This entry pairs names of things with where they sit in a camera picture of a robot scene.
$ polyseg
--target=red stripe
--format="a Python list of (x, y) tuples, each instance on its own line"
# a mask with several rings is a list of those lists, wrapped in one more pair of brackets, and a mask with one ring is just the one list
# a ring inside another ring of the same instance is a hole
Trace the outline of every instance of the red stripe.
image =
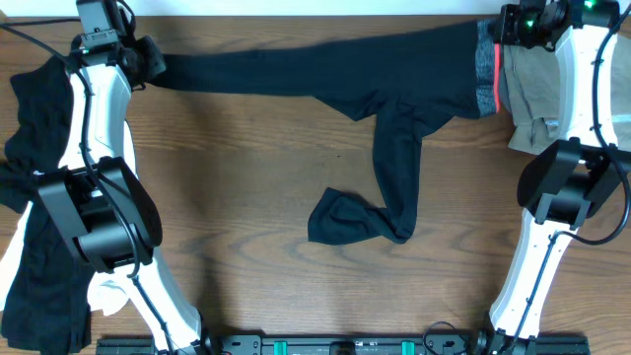
[(495, 112), (500, 111), (500, 44), (495, 43), (495, 73), (493, 73), (493, 96), (495, 97)]

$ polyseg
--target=white wall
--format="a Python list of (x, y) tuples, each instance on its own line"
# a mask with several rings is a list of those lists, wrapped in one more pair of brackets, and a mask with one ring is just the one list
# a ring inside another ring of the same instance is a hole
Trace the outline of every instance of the white wall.
[[(137, 15), (497, 14), (518, 0), (127, 0)], [(73, 16), (75, 0), (0, 0), (8, 16)]]

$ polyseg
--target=robotic arm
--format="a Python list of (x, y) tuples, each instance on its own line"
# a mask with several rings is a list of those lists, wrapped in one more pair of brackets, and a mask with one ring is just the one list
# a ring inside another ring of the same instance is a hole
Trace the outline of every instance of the robotic arm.
[[(62, 168), (43, 176), (39, 189), (73, 257), (110, 274), (153, 333), (153, 343), (144, 350), (139, 348), (146, 343), (133, 341), (101, 341), (100, 347), (113, 346), (116, 353), (187, 355), (216, 354), (219, 349), (230, 355), (589, 353), (584, 338), (538, 336), (539, 319), (561, 256), (572, 239), (579, 239), (570, 232), (576, 233), (594, 216), (620, 183), (615, 163), (625, 171), (631, 167), (631, 154), (615, 149), (611, 124), (615, 35), (598, 63), (596, 112), (602, 139), (611, 144), (608, 149), (594, 130), (589, 90), (596, 53), (609, 29), (618, 23), (617, 2), (559, 0), (546, 6), (545, 0), (522, 0), (520, 5), (502, 8), (496, 42), (545, 46), (555, 52), (562, 81), (561, 129), (557, 142), (535, 158), (520, 179), (522, 235), (485, 329), (473, 337), (461, 332), (426, 332), (422, 338), (238, 335), (217, 343), (179, 291), (159, 248), (162, 227), (156, 206), (134, 169), (125, 163), (135, 159), (130, 140), (123, 139), (132, 88), (143, 86), (165, 65), (150, 38), (134, 38), (133, 13), (124, 2), (119, 3), (77, 0), (85, 34), (75, 41), (71, 53), (77, 70), (70, 76), (74, 92), (70, 138)], [(578, 165), (589, 172), (575, 172)]]

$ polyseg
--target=wooden surface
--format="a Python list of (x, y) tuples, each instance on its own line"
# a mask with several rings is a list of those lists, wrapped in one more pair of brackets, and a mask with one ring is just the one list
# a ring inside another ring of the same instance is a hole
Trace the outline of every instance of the wooden surface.
[[(468, 17), (151, 18), (137, 34), (163, 52), (287, 47), (421, 30)], [(66, 51), (77, 24), (27, 29)], [(0, 42), (0, 144), (17, 129), (11, 75), (48, 57), (13, 36)], [(345, 247), (307, 242), (307, 220), (327, 186), (383, 205), (373, 173), (375, 121), (354, 123), (312, 98), (134, 94), (141, 180), (161, 213), (165, 257), (185, 296), (217, 332), (422, 332), (435, 320), (476, 328), (504, 283), (517, 245), (519, 175), (531, 156), (507, 148), (507, 114), (452, 120), (424, 141), (418, 227), (404, 246), (384, 238)], [(609, 233), (613, 196), (583, 233)], [(0, 250), (18, 220), (0, 207)], [(544, 331), (583, 331), (595, 354), (631, 340), (631, 240), (572, 244), (543, 311)], [(93, 314), (103, 335), (147, 334), (127, 305)], [(18, 353), (0, 341), (0, 353)], [(94, 353), (94, 347), (85, 350)]]

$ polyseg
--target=gray towel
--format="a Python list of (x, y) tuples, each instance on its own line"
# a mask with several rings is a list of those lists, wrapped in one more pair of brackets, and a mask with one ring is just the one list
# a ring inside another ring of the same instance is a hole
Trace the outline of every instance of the gray towel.
[[(556, 136), (559, 68), (553, 53), (504, 46), (500, 95), (516, 126), (509, 147), (539, 154)], [(631, 39), (618, 36), (611, 68), (611, 114), (619, 147), (631, 150)]]

